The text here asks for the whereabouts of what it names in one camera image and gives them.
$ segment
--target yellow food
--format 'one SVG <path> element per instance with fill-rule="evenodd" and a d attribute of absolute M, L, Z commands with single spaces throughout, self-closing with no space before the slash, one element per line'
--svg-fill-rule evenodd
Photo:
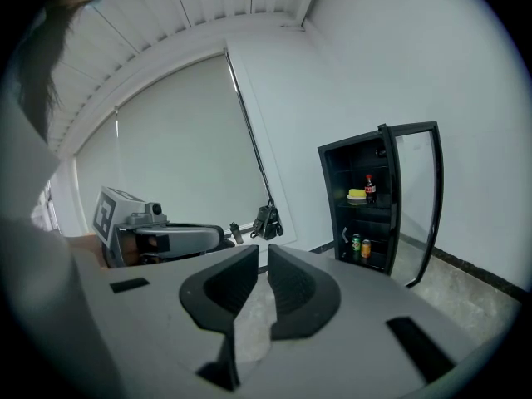
<path fill-rule="evenodd" d="M 349 190 L 349 196 L 352 196 L 353 198 L 366 197 L 366 191 L 365 190 Z"/>

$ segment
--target black refrigerator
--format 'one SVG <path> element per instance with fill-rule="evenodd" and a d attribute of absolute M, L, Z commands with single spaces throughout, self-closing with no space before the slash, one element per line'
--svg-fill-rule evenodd
<path fill-rule="evenodd" d="M 407 287 L 419 283 L 436 241 L 443 200 L 437 123 L 381 125 L 318 151 L 335 258 L 385 273 Z M 376 189 L 371 203 L 357 198 L 356 191 L 349 193 L 364 190 L 368 175 Z M 369 241 L 363 253 L 353 249 L 353 235 Z"/>

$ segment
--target beverage can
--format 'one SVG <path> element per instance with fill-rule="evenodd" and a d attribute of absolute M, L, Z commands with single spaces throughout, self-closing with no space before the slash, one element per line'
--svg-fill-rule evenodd
<path fill-rule="evenodd" d="M 369 241 L 367 239 L 364 239 L 362 241 L 361 255 L 365 259 L 367 259 L 369 256 L 372 255 L 372 243 L 371 243 L 371 241 Z"/>
<path fill-rule="evenodd" d="M 352 251 L 355 256 L 360 254 L 360 248 L 362 246 L 362 239 L 359 234 L 352 236 Z"/>

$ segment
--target floor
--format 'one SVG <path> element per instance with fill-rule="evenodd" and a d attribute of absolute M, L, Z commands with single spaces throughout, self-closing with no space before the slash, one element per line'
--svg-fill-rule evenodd
<path fill-rule="evenodd" d="M 410 254 L 410 247 L 399 244 L 397 262 L 401 267 L 398 266 L 393 276 L 398 282 L 410 281 L 413 268 L 419 264 L 416 259 L 405 262 L 402 258 Z M 326 251 L 323 257 L 334 259 L 334 250 Z M 510 296 L 435 257 L 431 258 L 422 281 L 412 291 L 462 327 L 478 345 L 504 333 L 520 309 L 519 302 Z M 259 275 L 257 285 L 234 322 L 241 381 L 268 353 L 269 328 L 275 320 L 275 298 L 268 274 L 264 273 Z"/>

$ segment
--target ceiling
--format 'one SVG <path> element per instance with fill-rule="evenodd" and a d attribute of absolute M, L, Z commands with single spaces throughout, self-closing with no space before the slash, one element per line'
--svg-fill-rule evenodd
<path fill-rule="evenodd" d="M 84 7 L 71 25 L 52 76 L 59 104 L 48 142 L 58 151 L 94 93 L 146 49 L 184 30 L 227 17 L 287 13 L 301 25 L 311 0 L 104 0 Z"/>

